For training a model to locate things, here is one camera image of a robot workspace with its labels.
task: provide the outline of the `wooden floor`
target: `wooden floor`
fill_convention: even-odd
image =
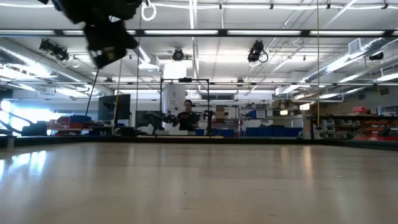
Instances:
[[[397,220],[396,152],[84,143],[0,153],[1,224]]]

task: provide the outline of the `monitor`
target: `monitor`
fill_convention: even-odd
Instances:
[[[130,94],[119,95],[118,120],[130,119]],[[112,121],[116,107],[116,96],[103,96],[98,99],[98,120]]]

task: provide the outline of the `person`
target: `person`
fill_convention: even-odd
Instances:
[[[193,120],[192,116],[192,101],[184,101],[184,111],[177,115],[177,120],[174,121],[173,126],[176,127],[180,123],[180,131],[195,131],[198,123]]]

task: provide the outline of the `ceiling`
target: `ceiling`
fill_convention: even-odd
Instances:
[[[311,0],[274,0],[276,6],[310,6],[316,1]],[[345,6],[349,0],[331,0],[334,6]],[[36,0],[0,0],[0,4],[39,5]],[[152,3],[161,3],[176,6],[189,6],[189,0],[153,0]],[[217,6],[219,0],[198,0],[198,7]],[[388,0],[390,6],[398,6],[398,0]],[[253,6],[264,6],[269,1],[261,0],[223,0],[223,5],[238,6],[252,4]],[[381,6],[383,0],[360,0],[352,7]],[[72,24],[62,13],[54,8],[23,8],[0,6],[0,29],[81,29],[81,24]],[[398,9],[387,8],[354,10],[348,9],[342,13],[336,8],[319,10],[319,28],[321,29],[396,29],[398,27]],[[150,9],[145,11],[150,16]],[[193,18],[195,29],[316,29],[317,11],[291,10],[291,9],[199,9],[197,16]],[[140,9],[136,16],[126,22],[128,29],[189,29],[190,10],[177,9],[173,7],[157,6],[155,18],[149,22],[140,17]],[[42,54],[39,50],[40,37],[12,37],[12,41]],[[52,37],[52,41],[66,47],[68,52],[81,61],[78,68],[69,67],[90,79],[94,79],[94,65],[86,53],[86,41],[82,37]],[[231,82],[237,78],[244,78],[248,82],[298,82],[309,71],[318,65],[318,40],[297,38],[255,38],[255,37],[196,37],[198,46],[198,78],[209,78],[215,82]],[[249,49],[256,40],[262,40],[267,48],[269,61],[265,64],[252,68],[247,61]],[[320,65],[329,62],[333,57],[348,51],[348,43],[354,38],[323,38],[319,40]],[[185,54],[193,55],[193,41],[191,37],[143,37],[140,38],[140,46],[147,54],[157,55],[161,64],[171,62],[170,53],[175,48],[182,48]],[[386,58],[394,58],[396,45],[386,50]],[[187,62],[188,76],[193,77],[192,61]],[[367,66],[375,66],[383,62],[368,62]],[[99,72],[99,79],[103,81],[106,77],[117,80],[121,72],[122,81],[135,81],[139,75],[140,81],[151,82],[159,80],[159,72],[148,72],[137,69],[137,58],[125,57],[120,62],[108,65]],[[363,60],[329,74],[328,79],[341,78],[364,70]],[[121,88],[135,88],[134,86],[121,86]],[[142,85],[140,88],[157,88],[156,85]],[[275,89],[276,86],[259,86],[259,89]]]

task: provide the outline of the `man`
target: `man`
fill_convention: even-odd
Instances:
[[[180,131],[195,131],[195,128],[198,127],[198,123],[194,120],[192,114],[192,101],[185,100],[184,108],[184,112],[177,115],[177,120],[174,121],[173,126],[176,127],[176,125],[180,123]]]

